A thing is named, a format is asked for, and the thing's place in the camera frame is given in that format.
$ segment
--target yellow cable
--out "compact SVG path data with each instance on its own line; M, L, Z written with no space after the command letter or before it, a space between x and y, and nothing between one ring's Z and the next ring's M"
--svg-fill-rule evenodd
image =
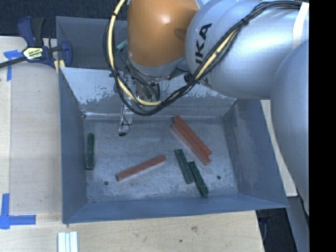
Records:
M116 20L117 14L119 10L121 9L122 5L125 3L126 0L120 0L118 5L116 6L113 15L110 20L110 26L109 26L109 32L108 32L108 52L109 52L109 58L110 58L110 64L114 70L114 58L113 58L113 51L112 51L112 34L113 34L113 27L114 27L114 21Z
M112 39L112 36L113 36L113 27L114 27L114 22L116 21L116 17L117 17L117 14L120 10L120 8L122 7L122 5L125 3L126 0L120 0L120 2L118 3L118 5L116 6L115 10L114 10L114 14L112 15L111 17L111 20L110 20L110 25L109 25L109 30L108 30L108 53L109 53L109 59L110 59L110 64L113 68L113 70L115 69L114 68L114 57L113 57L113 50L112 50L112 42L113 42L113 39ZM133 101L136 101L138 102L139 104L142 104L144 106L158 106L161 101L158 101L158 102L146 102L144 100L141 100L137 97L135 97L127 88L126 86L122 83L122 81L120 79L118 79L118 83L120 85L120 87L122 88L122 90L133 100Z
M229 36L220 44L220 46L211 54L209 59L206 61L204 66L200 69L199 73L197 74L195 80L199 79L201 75L204 73L205 69L208 68L208 66L214 61L214 59L217 57L218 53L221 52L224 47L226 46L227 42L231 39L233 33L229 34Z

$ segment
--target wire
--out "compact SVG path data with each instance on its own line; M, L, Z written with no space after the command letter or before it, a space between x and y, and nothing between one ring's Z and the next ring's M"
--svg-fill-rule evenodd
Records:
M106 33L108 34L107 40L106 35L104 35L105 39L105 47L107 47L108 55L106 51L104 50L105 55L107 56L107 62L110 65L111 74L110 76L114 77L115 84L117 87L118 94L123 101L123 103L134 113L143 115L143 116L150 116L153 115L159 111L161 111L163 108L169 106L174 101L176 101L181 96L184 96L190 90L197 84L199 81L204 78L208 73L210 73L214 67L216 67L226 56L226 54L231 49L233 43L235 42L239 32L242 28L244 28L248 23L258 15L260 15L262 12L269 8L279 7L279 8L293 8L293 9L299 9L301 2L296 1L274 1L274 2L262 2L255 6L253 10L246 15L242 20L237 22L234 26L232 26L223 36L222 38L215 44L215 46L208 52L208 54L205 56L201 64L198 66L192 77L190 78L189 82L182 86L181 88L175 90L172 94L170 94L167 98L161 101L156 102L147 102L144 100L141 100L140 98L137 98L131 89L128 87L127 83L120 77L120 74L118 72L118 68L115 65L115 60L113 56L113 47L114 44L114 37L113 37L113 27L114 22L116 20L116 16L126 0L121 0L119 4L117 5L116 9L113 12L113 15L111 17L110 23L106 29ZM130 103L128 103L124 97L124 95L129 96L132 101L134 102L134 105L132 106Z

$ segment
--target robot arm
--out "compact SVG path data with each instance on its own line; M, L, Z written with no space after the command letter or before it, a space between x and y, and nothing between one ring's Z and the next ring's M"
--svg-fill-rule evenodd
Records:
M139 80L132 88L118 72L113 53L113 22L125 1L117 6L107 35L111 75L125 106L150 116L199 82L236 99L270 99L278 144L309 213L306 3L130 0L126 63ZM190 72L186 83L159 98L153 87L183 62ZM146 90L153 96L145 96Z

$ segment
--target gray bin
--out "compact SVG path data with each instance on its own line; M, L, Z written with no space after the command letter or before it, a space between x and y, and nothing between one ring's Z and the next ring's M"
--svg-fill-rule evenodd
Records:
M74 50L71 67L59 72L64 223L288 206L259 100L236 100L197 85L153 116L135 115L129 134L121 137L122 102L102 48L108 20L57 17L56 21L58 40L69 40ZM126 39L126 27L126 22L117 22L117 44ZM162 96L182 81L183 76L164 81ZM175 115L212 150L209 165L204 166L172 131ZM92 171L84 167L89 133L95 135ZM185 183L175 149L196 162L208 197L201 197L195 184ZM161 165L117 181L118 172L158 155L166 156Z

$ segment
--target blue tape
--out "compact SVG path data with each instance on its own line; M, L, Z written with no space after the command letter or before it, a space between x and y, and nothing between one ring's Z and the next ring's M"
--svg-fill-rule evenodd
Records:
M17 50L5 51L4 55L8 60L21 58L23 56L23 54ZM12 66L10 65L7 68L7 81L10 81L11 79L12 79Z
M35 225L36 215L9 216L9 193L2 195L0 229L15 225Z

